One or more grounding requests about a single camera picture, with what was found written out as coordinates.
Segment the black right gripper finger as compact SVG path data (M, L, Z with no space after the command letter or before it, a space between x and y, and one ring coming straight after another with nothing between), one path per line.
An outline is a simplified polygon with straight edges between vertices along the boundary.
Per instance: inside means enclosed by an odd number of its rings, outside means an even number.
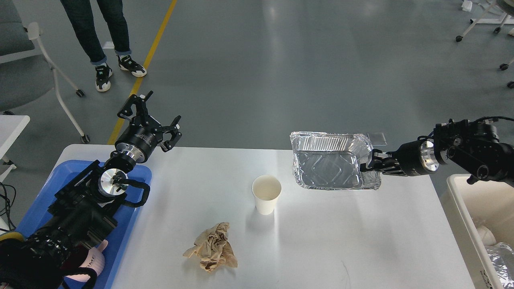
M359 170L362 173L376 171L384 175L398 175L398 165L396 161L377 161L371 162L368 165L362 163Z
M394 152L383 152L379 149L373 149L371 151L370 161L383 161L384 159L396 159Z

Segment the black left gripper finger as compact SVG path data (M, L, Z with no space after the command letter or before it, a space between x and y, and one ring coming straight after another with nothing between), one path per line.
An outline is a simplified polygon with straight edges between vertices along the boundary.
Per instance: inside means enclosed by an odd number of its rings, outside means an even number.
M121 109L118 111L117 116L120 119L127 120L128 127L151 127L154 125L154 120L149 114L147 109L147 101L152 97L153 91L150 90L146 95L132 94L125 101Z
M169 126L159 126L157 128L157 144L163 152L172 150L182 137L179 121L182 116L176 116Z

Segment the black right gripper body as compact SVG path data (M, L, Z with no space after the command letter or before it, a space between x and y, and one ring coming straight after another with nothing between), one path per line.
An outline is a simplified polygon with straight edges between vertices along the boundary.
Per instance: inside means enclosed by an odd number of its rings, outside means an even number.
M433 174L439 168L434 144L430 140L404 143L392 153L392 157L406 176Z

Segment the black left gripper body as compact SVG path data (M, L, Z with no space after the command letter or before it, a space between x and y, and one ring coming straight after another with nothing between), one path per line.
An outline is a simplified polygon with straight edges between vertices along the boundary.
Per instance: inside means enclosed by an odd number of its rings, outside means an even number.
M117 154L126 155L134 163L145 163L162 143L162 125L149 122L147 126L129 125L114 143Z

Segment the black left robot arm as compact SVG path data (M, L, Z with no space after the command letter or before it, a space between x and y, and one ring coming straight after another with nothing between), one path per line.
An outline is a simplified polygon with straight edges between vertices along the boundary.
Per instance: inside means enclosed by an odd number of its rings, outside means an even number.
M115 150L101 165L96 160L79 172L56 194L49 206L52 218L26 239L1 241L1 284L10 289L68 288L64 278L86 275L83 285L92 289L98 278L94 269L65 268L79 246L92 249L117 227L114 214L121 206L139 208L147 202L149 184L129 179L138 163L145 163L156 147L173 149L182 133L181 116L163 126L147 110L153 91L132 94L118 112L130 124L115 142Z

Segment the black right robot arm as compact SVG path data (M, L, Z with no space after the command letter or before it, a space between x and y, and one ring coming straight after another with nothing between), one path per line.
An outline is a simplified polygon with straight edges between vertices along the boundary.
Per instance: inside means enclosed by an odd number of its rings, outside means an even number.
M402 144L397 150L373 149L361 172L384 175L421 176L437 172L450 162L470 174L467 183L495 181L513 185L513 146L499 140L495 122L512 121L505 116L486 116L477 120L448 120L438 123L428 135Z

